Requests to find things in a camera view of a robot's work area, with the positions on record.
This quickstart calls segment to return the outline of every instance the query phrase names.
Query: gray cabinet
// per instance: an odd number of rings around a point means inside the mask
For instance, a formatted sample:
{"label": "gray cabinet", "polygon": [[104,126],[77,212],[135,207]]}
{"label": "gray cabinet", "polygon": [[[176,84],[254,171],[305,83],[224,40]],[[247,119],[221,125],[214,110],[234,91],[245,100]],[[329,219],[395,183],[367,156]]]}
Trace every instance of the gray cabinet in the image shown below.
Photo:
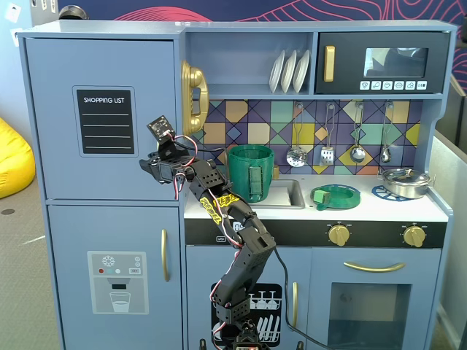
{"label": "gray cabinet", "polygon": [[47,198],[173,200],[138,163],[148,123],[176,126],[173,42],[26,41]]}
{"label": "gray cabinet", "polygon": [[181,349],[178,208],[48,212],[66,349]]}
{"label": "gray cabinet", "polygon": [[336,349],[424,349],[440,255],[314,248],[308,334]]}
{"label": "gray cabinet", "polygon": [[[188,246],[187,293],[188,293],[188,346],[190,350],[199,348],[199,340],[211,343],[212,330],[217,328],[217,319],[209,301],[212,287],[227,271],[234,259],[235,250],[229,246]],[[293,304],[297,306],[296,327],[305,331],[309,297],[309,277],[312,260],[310,248],[280,247],[279,253],[287,265],[289,273],[289,320],[293,322]],[[262,341],[278,349],[295,349],[304,339],[291,332],[285,324],[284,270],[275,254],[269,258],[263,274],[251,295],[250,316],[257,322]]]}

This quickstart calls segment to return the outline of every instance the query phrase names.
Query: oven handle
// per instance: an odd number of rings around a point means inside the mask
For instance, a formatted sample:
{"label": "oven handle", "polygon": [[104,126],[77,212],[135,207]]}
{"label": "oven handle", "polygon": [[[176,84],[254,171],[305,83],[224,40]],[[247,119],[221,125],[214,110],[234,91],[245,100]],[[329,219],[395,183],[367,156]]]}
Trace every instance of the oven handle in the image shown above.
{"label": "oven handle", "polygon": [[348,268],[354,268],[355,270],[359,270],[359,271],[381,273],[381,272],[393,272],[393,271],[400,270],[406,264],[404,262],[400,262],[399,264],[388,266],[386,268],[369,268],[368,266],[362,266],[354,262],[344,262],[344,265],[346,265]]}
{"label": "oven handle", "polygon": [[170,281],[169,269],[167,268],[167,230],[164,228],[161,235],[161,258],[162,258],[162,270],[163,279],[168,282]]}
{"label": "oven handle", "polygon": [[293,321],[292,326],[297,327],[298,318],[298,283],[293,282]]}

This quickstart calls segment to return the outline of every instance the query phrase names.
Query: toy telephone handset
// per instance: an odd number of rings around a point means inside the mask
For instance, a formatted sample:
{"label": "toy telephone handset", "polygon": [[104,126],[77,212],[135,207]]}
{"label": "toy telephone handset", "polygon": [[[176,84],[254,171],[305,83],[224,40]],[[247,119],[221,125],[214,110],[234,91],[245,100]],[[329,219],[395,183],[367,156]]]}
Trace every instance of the toy telephone handset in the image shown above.
{"label": "toy telephone handset", "polygon": [[[199,113],[193,113],[193,89],[198,88]],[[191,135],[203,128],[209,110],[209,91],[203,71],[182,62],[183,134]]]}

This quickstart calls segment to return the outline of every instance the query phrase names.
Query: white countertop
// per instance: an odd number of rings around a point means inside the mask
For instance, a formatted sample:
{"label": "white countertop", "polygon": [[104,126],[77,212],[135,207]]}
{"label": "white countertop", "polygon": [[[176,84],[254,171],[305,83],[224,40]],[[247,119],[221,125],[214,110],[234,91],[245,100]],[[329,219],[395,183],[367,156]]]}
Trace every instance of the white countertop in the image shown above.
{"label": "white countertop", "polygon": [[[260,219],[297,219],[297,220],[354,220],[354,221],[409,221],[409,222],[447,222],[448,216],[435,201],[425,195],[410,201],[387,201],[375,196],[371,190],[382,185],[374,175],[281,175],[280,179],[294,179],[300,182],[305,209],[256,209]],[[312,189],[325,184],[344,184],[360,191],[360,205],[353,209],[316,210],[310,198]],[[206,210],[188,189],[188,202],[185,219],[209,218]]]}

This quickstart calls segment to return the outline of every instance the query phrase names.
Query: robotic arm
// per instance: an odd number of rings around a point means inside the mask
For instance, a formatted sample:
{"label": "robotic arm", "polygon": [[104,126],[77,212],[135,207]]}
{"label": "robotic arm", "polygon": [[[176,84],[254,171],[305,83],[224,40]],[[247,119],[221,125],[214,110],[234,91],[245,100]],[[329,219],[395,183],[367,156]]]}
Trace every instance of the robotic arm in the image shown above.
{"label": "robotic arm", "polygon": [[[258,341],[256,326],[247,318],[250,313],[248,295],[263,272],[266,261],[276,243],[246,201],[231,192],[231,183],[216,168],[214,161],[189,155],[177,145],[174,129],[162,116],[147,126],[157,139],[158,151],[149,159],[140,160],[141,168],[161,184],[174,183],[178,194],[177,177],[190,183],[190,191],[201,202],[219,230],[238,249],[228,272],[211,293],[216,314],[223,326],[235,326],[233,339],[222,336],[227,349],[268,349]],[[229,216],[241,222],[244,229],[236,232]]]}

